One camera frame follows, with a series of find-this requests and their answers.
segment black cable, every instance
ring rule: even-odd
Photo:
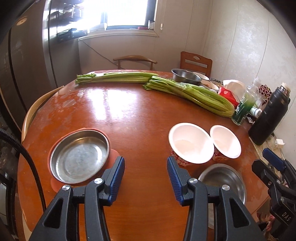
[[[38,189],[39,196],[40,196],[40,200],[41,200],[42,209],[44,212],[46,210],[44,193],[42,190],[42,186],[41,186],[41,182],[40,182],[40,179],[38,176],[37,169],[35,167],[35,164],[31,158],[30,154],[23,147],[23,145],[20,144],[20,142],[17,139],[15,139],[11,134],[9,134],[7,131],[5,131],[4,129],[1,129],[1,128],[0,128],[0,139],[6,141],[8,144],[10,144],[12,147],[14,147],[17,151],[19,151],[23,155],[23,157],[26,159],[26,161],[28,162],[28,164],[31,168],[31,171],[33,173],[33,176],[35,178],[35,182],[36,182],[37,189]]]
[[[112,62],[110,59],[106,58],[105,56],[101,55],[99,52],[95,51],[98,55],[100,55],[101,57],[103,57],[104,59],[108,60],[110,63],[116,65],[118,67],[117,64],[115,64],[114,62]]]

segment window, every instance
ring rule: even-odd
[[[107,29],[138,28],[154,20],[156,0],[86,0],[88,26],[107,23]]]

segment glass bottle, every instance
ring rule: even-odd
[[[241,125],[251,110],[253,105],[256,103],[259,95],[259,87],[261,82],[258,77],[256,77],[251,85],[246,88],[246,92],[244,93],[243,98],[241,99],[239,105],[237,106],[233,116],[231,117],[232,121],[236,125]]]

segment metal bowl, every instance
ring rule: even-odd
[[[103,167],[109,150],[108,139],[99,131],[86,129],[72,133],[53,149],[51,173],[68,184],[86,181]]]
[[[227,184],[234,191],[244,204],[246,201],[246,186],[240,174],[226,164],[213,164],[208,167],[198,178],[206,185],[220,187]]]
[[[195,73],[184,69],[172,69],[173,80],[176,82],[189,83],[193,85],[200,85],[202,80]]]

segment black thermos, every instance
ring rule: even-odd
[[[288,110],[290,88],[282,83],[271,95],[266,107],[249,129],[249,136],[256,145],[262,145],[275,130]]]

